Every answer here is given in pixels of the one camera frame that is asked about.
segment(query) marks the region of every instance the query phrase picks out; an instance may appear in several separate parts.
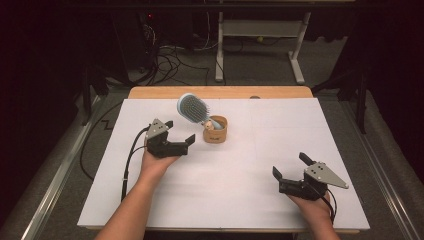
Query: hairbrush bristles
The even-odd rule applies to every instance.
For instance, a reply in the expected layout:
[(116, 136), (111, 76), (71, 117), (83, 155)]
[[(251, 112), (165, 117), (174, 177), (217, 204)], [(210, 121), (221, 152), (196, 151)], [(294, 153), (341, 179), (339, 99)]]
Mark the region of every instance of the hairbrush bristles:
[(208, 105), (192, 93), (186, 93), (178, 99), (177, 109), (190, 122), (203, 124), (210, 120), (215, 129), (222, 129), (219, 123), (209, 118)]

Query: human hand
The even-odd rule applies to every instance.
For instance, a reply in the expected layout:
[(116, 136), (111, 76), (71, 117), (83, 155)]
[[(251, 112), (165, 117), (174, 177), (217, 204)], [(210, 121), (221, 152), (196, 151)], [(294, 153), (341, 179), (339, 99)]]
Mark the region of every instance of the human hand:
[(180, 157), (181, 156), (156, 158), (147, 151), (146, 147), (143, 153), (140, 176), (136, 184), (146, 183), (152, 187), (152, 189), (156, 188), (168, 167)]
[[(310, 201), (291, 195), (287, 196), (299, 207), (302, 216), (311, 228), (314, 239), (339, 239), (330, 218), (330, 208), (322, 199)], [(330, 202), (328, 192), (326, 192), (324, 197)]]
[[(295, 197), (292, 195), (287, 195), (296, 205), (299, 207), (303, 217), (309, 224), (313, 224), (316, 221), (330, 220), (330, 208), (322, 200), (318, 199), (316, 201), (305, 200), (303, 198)], [(330, 196), (326, 192), (324, 196), (328, 202), (330, 202)]]

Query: gray floor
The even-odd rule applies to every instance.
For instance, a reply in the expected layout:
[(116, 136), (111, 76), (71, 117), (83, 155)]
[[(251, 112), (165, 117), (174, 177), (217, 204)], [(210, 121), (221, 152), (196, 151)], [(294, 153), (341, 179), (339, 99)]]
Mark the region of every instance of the gray floor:
[[(238, 52), (241, 46), (239, 42), (226, 40), (224, 47), (226, 85), (296, 85), (287, 58), (287, 51), (293, 49), (294, 43), (293, 39), (284, 39), (271, 46), (245, 43), (242, 51)], [(319, 39), (316, 42), (303, 44), (299, 63), (307, 86), (312, 87), (328, 79), (344, 43), (345, 40), (326, 43)], [(161, 52), (172, 53), (172, 50), (164, 49)], [(159, 85), (223, 85), (214, 81), (215, 50), (191, 52), (178, 50), (177, 52), (183, 63), (196, 68), (180, 65), (174, 79)], [(173, 61), (178, 62), (178, 59), (174, 57)], [(169, 66), (163, 64), (161, 69), (169, 69)], [(137, 78), (138, 75), (137, 71), (130, 72), (132, 78)], [(368, 93), (366, 103), (367, 134), (361, 134), (354, 124), (352, 109), (355, 102), (339, 102), (336, 93), (337, 89), (324, 90), (316, 94), (316, 97), (320, 101), (371, 226), (369, 231), (359, 234), (342, 234), (342, 239), (420, 239), (420, 236), (424, 236), (421, 228), (424, 226), (423, 185), (393, 140), (371, 94)], [(94, 238), (97, 233), (95, 230), (76, 226), (91, 186), (91, 180), (81, 171), (79, 154), (83, 140), (88, 133), (91, 133), (88, 141), (85, 142), (82, 159), (87, 172), (94, 176), (112, 132), (105, 126), (106, 124), (113, 126), (120, 106), (118, 105), (103, 116), (100, 119), (103, 121), (93, 125), (99, 117), (126, 98), (127, 94), (128, 89), (111, 87), (107, 97), (93, 99), (95, 114), (87, 127), (81, 126), (84, 112), (80, 111), (73, 125), (46, 159), (1, 229), (0, 239), (21, 239), (24, 236), (27, 227), (31, 226), (31, 219), (39, 216), (36, 214), (37, 208), (40, 207), (52, 180), (57, 176), (58, 170), (60, 172), (60, 166), (63, 166), (64, 162), (70, 166), (70, 171), (63, 174), (66, 181), (58, 186), (60, 191), (55, 198), (47, 199), (52, 205), (46, 208), (45, 214), (41, 214), (45, 218), (36, 228), (38, 231), (35, 232), (34, 238)], [(26, 236), (27, 239), (33, 239), (32, 235)], [(199, 239), (196, 237), (193, 234), (151, 236), (152, 239)], [(248, 238), (248, 236), (221, 235), (217, 237), (219, 239), (283, 239), (285, 236), (255, 235)], [(310, 239), (310, 236), (304, 233), (298, 238)]]

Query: white paper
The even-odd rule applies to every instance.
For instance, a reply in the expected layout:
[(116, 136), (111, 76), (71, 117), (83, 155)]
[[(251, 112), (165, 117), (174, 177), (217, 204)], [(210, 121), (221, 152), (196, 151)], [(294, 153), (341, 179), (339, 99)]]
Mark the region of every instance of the white paper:
[[(317, 99), (203, 99), (211, 115), (228, 120), (221, 144), (203, 140), (203, 126), (177, 112), (177, 99), (125, 100), (78, 225), (101, 227), (120, 204), (127, 157), (138, 132), (155, 118), (172, 120), (168, 140), (196, 134), (188, 155), (175, 162), (155, 195), (148, 227), (159, 229), (305, 229), (297, 206), (278, 192), (275, 166), (286, 179), (303, 179), (306, 153), (349, 184), (329, 186), (337, 200), (336, 229), (369, 229), (354, 186)], [(138, 146), (144, 141), (140, 137)], [(140, 150), (130, 163), (128, 190), (141, 164)]]

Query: black mount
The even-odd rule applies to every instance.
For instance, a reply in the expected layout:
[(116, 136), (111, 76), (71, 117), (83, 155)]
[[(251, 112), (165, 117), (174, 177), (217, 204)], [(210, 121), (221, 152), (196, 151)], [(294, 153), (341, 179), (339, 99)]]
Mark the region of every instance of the black mount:
[(194, 143), (196, 135), (191, 135), (185, 142), (169, 142), (168, 130), (173, 125), (172, 121), (163, 124), (155, 119), (146, 133), (147, 151), (157, 158), (187, 155), (188, 147)]
[(315, 201), (325, 196), (327, 184), (348, 188), (348, 185), (326, 167), (324, 163), (315, 162), (302, 152), (299, 154), (299, 158), (309, 166), (303, 173), (303, 180), (284, 179), (277, 168), (272, 168), (272, 174), (279, 182), (280, 193)]

